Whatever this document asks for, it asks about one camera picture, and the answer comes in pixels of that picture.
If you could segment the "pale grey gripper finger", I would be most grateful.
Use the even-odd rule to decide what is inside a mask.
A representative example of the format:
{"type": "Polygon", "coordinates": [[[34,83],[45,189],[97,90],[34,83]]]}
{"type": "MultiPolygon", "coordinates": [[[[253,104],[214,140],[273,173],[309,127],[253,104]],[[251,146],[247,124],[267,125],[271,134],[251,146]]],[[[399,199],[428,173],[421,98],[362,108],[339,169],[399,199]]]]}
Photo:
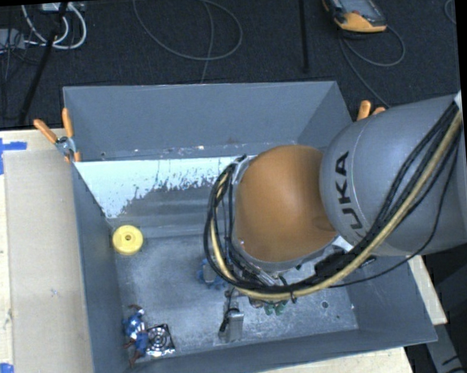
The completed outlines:
{"type": "Polygon", "coordinates": [[[240,341],[242,338],[245,314],[236,309],[230,309],[227,314],[226,341],[240,341]]]}
{"type": "Polygon", "coordinates": [[[226,333],[229,327],[229,320],[231,318],[231,304],[230,301],[225,303],[224,312],[223,312],[223,319],[221,320],[221,325],[218,329],[218,335],[220,339],[224,339],[226,337],[226,333]]]}

